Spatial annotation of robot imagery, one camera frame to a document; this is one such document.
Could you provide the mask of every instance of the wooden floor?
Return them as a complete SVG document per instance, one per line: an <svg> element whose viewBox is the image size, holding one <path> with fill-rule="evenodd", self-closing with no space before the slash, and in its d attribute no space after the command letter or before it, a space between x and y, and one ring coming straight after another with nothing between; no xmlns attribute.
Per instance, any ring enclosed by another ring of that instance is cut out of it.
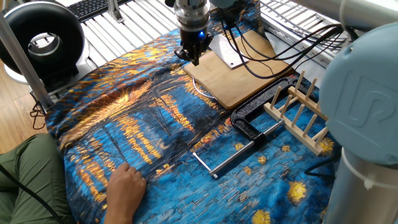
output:
<svg viewBox="0 0 398 224"><path fill-rule="evenodd" d="M11 80L0 61L0 154L34 134L47 132L46 128L38 131L32 128L33 118L29 113L34 105L29 87ZM43 124L44 118L37 118L36 126Z"/></svg>

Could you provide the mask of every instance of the metal plate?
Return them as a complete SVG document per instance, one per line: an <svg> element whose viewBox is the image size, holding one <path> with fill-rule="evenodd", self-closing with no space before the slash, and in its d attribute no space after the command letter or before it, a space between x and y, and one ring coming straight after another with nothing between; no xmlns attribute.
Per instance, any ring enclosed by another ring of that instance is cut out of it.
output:
<svg viewBox="0 0 398 224"><path fill-rule="evenodd" d="M225 64L228 65L229 68L234 69L242 64L239 54L232 49L224 35L219 34L214 36L209 47L222 59L222 61L224 61Z"/></svg>

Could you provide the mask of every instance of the green pants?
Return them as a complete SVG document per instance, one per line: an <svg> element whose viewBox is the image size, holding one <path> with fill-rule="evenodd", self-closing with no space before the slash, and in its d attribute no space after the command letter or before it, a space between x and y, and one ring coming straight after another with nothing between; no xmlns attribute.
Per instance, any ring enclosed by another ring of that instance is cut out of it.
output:
<svg viewBox="0 0 398 224"><path fill-rule="evenodd" d="M19 182L44 199L65 224L75 223L70 211L63 161L49 134L38 134L0 155L3 165ZM36 199L0 172L0 224L57 223Z"/></svg>

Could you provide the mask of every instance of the wooden peg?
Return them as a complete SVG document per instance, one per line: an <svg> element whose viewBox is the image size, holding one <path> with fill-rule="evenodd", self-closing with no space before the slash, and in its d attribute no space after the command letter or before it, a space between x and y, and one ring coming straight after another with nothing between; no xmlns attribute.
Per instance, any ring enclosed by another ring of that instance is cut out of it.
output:
<svg viewBox="0 0 398 224"><path fill-rule="evenodd" d="M326 136L326 134L327 134L328 132L329 132L329 129L328 129L328 128L323 128L322 131L320 131L320 132L318 133L319 136L318 136L317 141L315 142L315 145L316 145L316 146L319 145L319 143L321 143L322 139Z"/></svg>
<svg viewBox="0 0 398 224"><path fill-rule="evenodd" d="M301 81L303 80L303 77L304 77L304 73L305 73L305 70L303 70L303 71L301 72L300 77L299 77L298 80L297 80L296 87L294 88L294 91L297 91L297 90L299 89L300 84L301 84Z"/></svg>
<svg viewBox="0 0 398 224"><path fill-rule="evenodd" d="M305 95L305 100L308 100L308 97L310 97L313 87L315 86L315 83L317 82L318 78L314 78L313 81L311 82L310 88L308 89L307 94Z"/></svg>
<svg viewBox="0 0 398 224"><path fill-rule="evenodd" d="M292 103L296 102L298 99L299 99L298 96L296 96L295 98L293 98L293 99L289 102L289 105L288 105L288 106L290 106ZM278 110L279 110L279 111L282 111L283 109L284 109L284 107L281 106Z"/></svg>
<svg viewBox="0 0 398 224"><path fill-rule="evenodd" d="M276 93L275 93L275 95L274 95L274 98L272 99L272 102L271 102L271 106L270 106L271 109L274 107L274 105L275 105L275 103L276 103L276 99L278 99L278 95L279 95L281 89L282 89L282 87L279 86L278 89L276 90Z"/></svg>
<svg viewBox="0 0 398 224"><path fill-rule="evenodd" d="M284 117L284 115L285 115L285 112L286 112L286 110L287 110L287 108L289 107L289 105L290 105L290 100L292 99L292 95L289 95L288 97L287 97L287 100L286 100L286 103L285 103L285 105L283 106L283 109L282 109L282 112L280 113L280 118L283 118Z"/></svg>
<svg viewBox="0 0 398 224"><path fill-rule="evenodd" d="M292 125L290 125L290 127L294 127L296 125L297 120L299 120L299 117L301 115L301 112L303 112L303 109L305 108L304 104L301 104L300 108L297 111L296 116L294 117L293 121L292 121Z"/></svg>
<svg viewBox="0 0 398 224"><path fill-rule="evenodd" d="M313 122L315 121L316 118L317 118L316 114L312 115L312 118L311 118L310 122L308 122L307 127L305 127L305 129L304 129L304 132L302 134L303 137L305 137L308 134L308 132L310 131L310 129L312 127L312 124L313 124Z"/></svg>

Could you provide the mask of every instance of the white cable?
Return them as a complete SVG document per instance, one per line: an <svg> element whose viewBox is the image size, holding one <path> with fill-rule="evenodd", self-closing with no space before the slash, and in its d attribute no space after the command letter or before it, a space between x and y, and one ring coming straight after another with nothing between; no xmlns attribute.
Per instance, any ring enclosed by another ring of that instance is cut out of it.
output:
<svg viewBox="0 0 398 224"><path fill-rule="evenodd" d="M375 175L372 175L372 179L364 176L363 174L361 174L359 171L357 171L347 160L346 157L346 153L345 153L345 148L343 148L342 152L341 152L341 158L344 161L344 164L346 165L346 167L349 169L349 171L351 171L356 177L358 177L359 179L364 181L364 186L369 190L370 188L372 188L373 186L376 187L381 187L384 189L389 189L389 190L398 190L398 186L397 185L392 185L392 184L385 184L385 183L381 183L381 182L376 182L374 179L376 178Z"/></svg>
<svg viewBox="0 0 398 224"><path fill-rule="evenodd" d="M196 83L195 83L195 79L194 79L193 77L192 77L192 83L193 83L193 87L195 87L195 89L197 90L197 92L198 92L199 94L201 94L202 96L209 97L209 98L211 98L211 99L217 100L217 98L215 98L214 96L209 96L209 95L206 95L206 94L202 93L202 92L197 88L197 85L196 85Z"/></svg>

